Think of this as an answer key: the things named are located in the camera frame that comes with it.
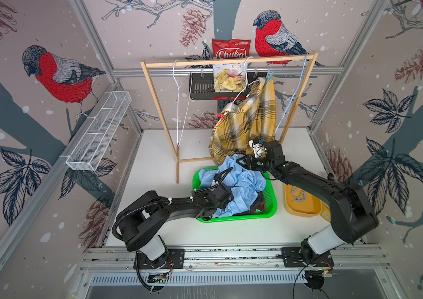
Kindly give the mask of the teal clothespin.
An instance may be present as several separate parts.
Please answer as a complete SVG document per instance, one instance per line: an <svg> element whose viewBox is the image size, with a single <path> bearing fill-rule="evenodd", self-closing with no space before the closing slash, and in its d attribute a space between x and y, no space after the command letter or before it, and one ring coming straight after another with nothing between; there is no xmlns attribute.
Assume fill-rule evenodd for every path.
<svg viewBox="0 0 423 299"><path fill-rule="evenodd" d="M268 83L274 76L274 72L272 72L270 69L268 69L266 74L266 83Z"/></svg>

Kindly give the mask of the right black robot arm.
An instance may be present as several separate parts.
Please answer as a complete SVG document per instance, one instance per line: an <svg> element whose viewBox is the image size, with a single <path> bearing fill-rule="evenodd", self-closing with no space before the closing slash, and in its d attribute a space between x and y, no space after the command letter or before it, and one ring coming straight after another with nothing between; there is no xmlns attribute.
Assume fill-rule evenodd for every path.
<svg viewBox="0 0 423 299"><path fill-rule="evenodd" d="M331 212L330 224L301 243L301 259L315 264L330 250L353 244L378 227L377 215L363 189L311 173L300 164L287 161L278 141L252 140L258 154L248 154L237 163L250 171L269 172L285 185L297 187L326 203Z"/></svg>

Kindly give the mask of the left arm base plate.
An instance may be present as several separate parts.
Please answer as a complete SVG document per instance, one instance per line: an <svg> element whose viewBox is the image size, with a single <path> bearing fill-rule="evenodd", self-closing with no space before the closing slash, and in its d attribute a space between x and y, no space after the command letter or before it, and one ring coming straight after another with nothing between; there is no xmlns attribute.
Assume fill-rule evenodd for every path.
<svg viewBox="0 0 423 299"><path fill-rule="evenodd" d="M160 256L157 260L152 261L148 259L147 255L137 251L136 261L134 262L134 269L139 270L175 270L183 269L185 260L184 249L169 249L165 254Z"/></svg>

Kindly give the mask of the green plastic mesh basket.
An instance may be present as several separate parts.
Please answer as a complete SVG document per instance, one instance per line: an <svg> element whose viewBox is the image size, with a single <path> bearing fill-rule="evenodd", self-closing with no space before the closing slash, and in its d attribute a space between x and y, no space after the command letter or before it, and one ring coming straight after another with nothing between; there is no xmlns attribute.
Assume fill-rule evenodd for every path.
<svg viewBox="0 0 423 299"><path fill-rule="evenodd" d="M254 214L244 214L240 216L231 216L228 218L213 218L209 221L205 221L202 218L199 218L199 221L202 223L220 223L228 221L243 221L250 219L267 219L276 214L278 204L275 196L275 192L272 186L272 182L269 180L269 175L265 174L266 178L266 188L262 191L264 202L266 203L265 212L256 210Z"/></svg>

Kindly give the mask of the dark multicolour plaid shirt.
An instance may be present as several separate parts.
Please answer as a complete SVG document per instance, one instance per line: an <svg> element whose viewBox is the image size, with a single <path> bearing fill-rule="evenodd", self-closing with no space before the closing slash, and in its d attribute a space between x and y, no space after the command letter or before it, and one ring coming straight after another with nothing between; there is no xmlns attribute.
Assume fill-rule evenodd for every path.
<svg viewBox="0 0 423 299"><path fill-rule="evenodd" d="M258 197L255 199L253 204L250 206L250 214L265 213L266 212L266 201L263 193L258 193Z"/></svg>

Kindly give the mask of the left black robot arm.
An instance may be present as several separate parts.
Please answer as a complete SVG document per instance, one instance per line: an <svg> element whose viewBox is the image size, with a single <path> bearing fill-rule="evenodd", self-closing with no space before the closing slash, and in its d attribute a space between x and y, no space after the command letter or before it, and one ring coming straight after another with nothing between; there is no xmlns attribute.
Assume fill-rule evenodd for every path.
<svg viewBox="0 0 423 299"><path fill-rule="evenodd" d="M148 191L118 214L112 226L112 235L123 241L129 252L144 254L154 267L160 267L169 258L169 249L157 234L167 222L182 218L209 221L233 199L230 188L223 184L231 173L228 168L214 176L211 187L192 191L187 198L167 198L156 191Z"/></svg>

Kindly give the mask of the white hanger of yellow shirt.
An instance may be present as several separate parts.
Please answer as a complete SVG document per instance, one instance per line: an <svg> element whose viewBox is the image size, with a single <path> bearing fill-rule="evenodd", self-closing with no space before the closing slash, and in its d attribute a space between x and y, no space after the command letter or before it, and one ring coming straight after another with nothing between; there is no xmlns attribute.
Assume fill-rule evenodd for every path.
<svg viewBox="0 0 423 299"><path fill-rule="evenodd" d="M238 98L240 97L240 95L253 83L255 83L255 81L250 82L250 80L248 79L248 65L249 65L249 60L253 59L253 56L247 57L245 59L245 61L241 64L240 68L239 68L239 75L243 75L245 76L245 84L243 86L243 88L239 91L239 93L237 94L237 96L233 99L233 101L231 103L235 104L236 101L238 100Z"/></svg>

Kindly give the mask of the red clothespin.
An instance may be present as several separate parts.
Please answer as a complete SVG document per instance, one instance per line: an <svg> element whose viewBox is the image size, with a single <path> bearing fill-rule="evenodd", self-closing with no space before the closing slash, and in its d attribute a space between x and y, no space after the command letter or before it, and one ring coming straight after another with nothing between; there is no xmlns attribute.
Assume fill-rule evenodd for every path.
<svg viewBox="0 0 423 299"><path fill-rule="evenodd" d="M218 113L216 114L216 117L218 118L218 120L224 120L226 118L226 115L223 113Z"/></svg>

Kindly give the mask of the light blue shirt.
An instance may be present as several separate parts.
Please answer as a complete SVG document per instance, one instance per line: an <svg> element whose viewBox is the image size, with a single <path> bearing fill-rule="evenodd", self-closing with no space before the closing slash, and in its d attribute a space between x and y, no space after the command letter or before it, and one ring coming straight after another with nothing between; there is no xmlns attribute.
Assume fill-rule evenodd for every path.
<svg viewBox="0 0 423 299"><path fill-rule="evenodd" d="M216 173L221 173L229 168L232 169L222 184L230 188L234 200L226 208L218 208L212 218L228 218L250 214L250 206L258 197L258 193L262 193L266 188L266 179L260 172L244 169L236 163L236 160L241 157L243 157L242 154L234 154L226 157L217 169L202 169L199 171L199 187L203 189L213 185L212 181Z"/></svg>

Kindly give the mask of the white clothespin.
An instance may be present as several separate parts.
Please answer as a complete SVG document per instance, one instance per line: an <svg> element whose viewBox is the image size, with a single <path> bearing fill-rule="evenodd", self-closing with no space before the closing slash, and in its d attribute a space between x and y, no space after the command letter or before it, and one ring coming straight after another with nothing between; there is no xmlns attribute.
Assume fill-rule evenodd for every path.
<svg viewBox="0 0 423 299"><path fill-rule="evenodd" d="M306 192L299 188L292 188L291 190L291 201L292 202L304 202L306 200Z"/></svg>

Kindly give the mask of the yellow plaid shirt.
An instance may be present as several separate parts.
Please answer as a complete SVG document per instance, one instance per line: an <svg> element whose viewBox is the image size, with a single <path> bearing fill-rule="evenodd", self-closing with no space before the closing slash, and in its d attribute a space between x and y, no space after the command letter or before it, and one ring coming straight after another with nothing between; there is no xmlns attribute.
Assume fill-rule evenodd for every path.
<svg viewBox="0 0 423 299"><path fill-rule="evenodd" d="M251 86L249 96L240 104L229 103L224 115L214 126L209 152L215 165L226 157L250 154L249 141L255 138L270 142L276 138L276 96L274 80L259 78Z"/></svg>

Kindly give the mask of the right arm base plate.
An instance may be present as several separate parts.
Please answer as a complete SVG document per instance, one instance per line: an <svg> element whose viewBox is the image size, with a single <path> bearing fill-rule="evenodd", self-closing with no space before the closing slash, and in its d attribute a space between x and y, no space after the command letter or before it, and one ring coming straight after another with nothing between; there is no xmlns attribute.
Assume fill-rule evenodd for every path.
<svg viewBox="0 0 423 299"><path fill-rule="evenodd" d="M282 259L286 268L298 268L305 265L309 267L334 267L334 261L330 251L323 254L316 254L307 248L283 247L277 258Z"/></svg>

